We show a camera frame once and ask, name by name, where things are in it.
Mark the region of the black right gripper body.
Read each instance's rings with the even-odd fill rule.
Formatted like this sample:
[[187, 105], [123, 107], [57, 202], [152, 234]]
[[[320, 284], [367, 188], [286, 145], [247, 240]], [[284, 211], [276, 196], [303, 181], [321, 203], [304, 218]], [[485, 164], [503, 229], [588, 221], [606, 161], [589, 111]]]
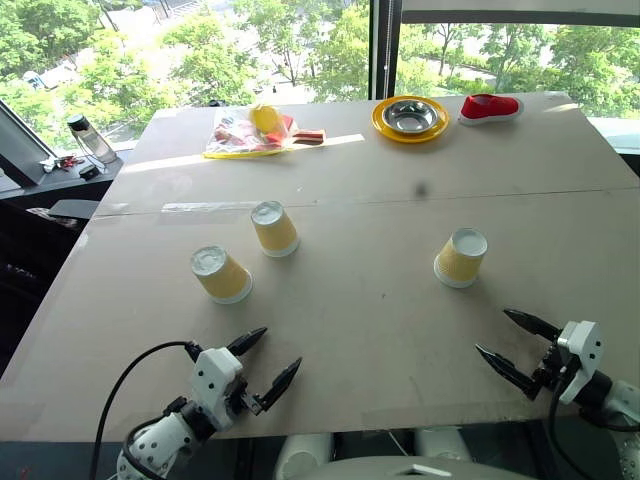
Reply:
[[579, 357], [552, 343], [534, 370], [532, 378], [549, 391], [560, 387], [560, 391], [564, 392], [578, 370]]

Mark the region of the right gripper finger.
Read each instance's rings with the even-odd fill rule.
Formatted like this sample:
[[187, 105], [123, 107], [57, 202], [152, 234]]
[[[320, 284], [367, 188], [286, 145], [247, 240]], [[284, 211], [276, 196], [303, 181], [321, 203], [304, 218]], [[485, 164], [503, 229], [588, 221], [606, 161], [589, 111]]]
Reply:
[[476, 344], [475, 349], [495, 372], [517, 387], [529, 400], [537, 397], [540, 385], [532, 377], [519, 371], [510, 360], [481, 344]]
[[559, 328], [535, 315], [512, 308], [505, 308], [503, 313], [524, 330], [550, 342], [555, 342], [560, 335]]

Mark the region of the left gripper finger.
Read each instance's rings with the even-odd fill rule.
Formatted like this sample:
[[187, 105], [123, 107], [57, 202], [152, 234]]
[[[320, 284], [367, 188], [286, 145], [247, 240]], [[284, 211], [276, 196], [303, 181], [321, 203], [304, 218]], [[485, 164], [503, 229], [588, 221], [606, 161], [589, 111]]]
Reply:
[[301, 357], [292, 362], [276, 377], [271, 388], [260, 397], [259, 403], [263, 411], [268, 411], [289, 388], [301, 363]]
[[249, 351], [267, 332], [266, 327], [257, 328], [241, 335], [229, 343], [226, 348], [234, 356], [243, 356]]

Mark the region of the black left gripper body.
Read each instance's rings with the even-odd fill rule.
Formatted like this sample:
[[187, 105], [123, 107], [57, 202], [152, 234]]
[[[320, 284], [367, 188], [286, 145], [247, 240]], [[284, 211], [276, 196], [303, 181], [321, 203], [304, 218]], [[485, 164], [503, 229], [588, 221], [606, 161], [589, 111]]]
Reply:
[[264, 411], [262, 398], [257, 394], [252, 394], [247, 390], [248, 382], [238, 375], [225, 390], [225, 406], [230, 416], [238, 416], [247, 410], [254, 415], [259, 415]]

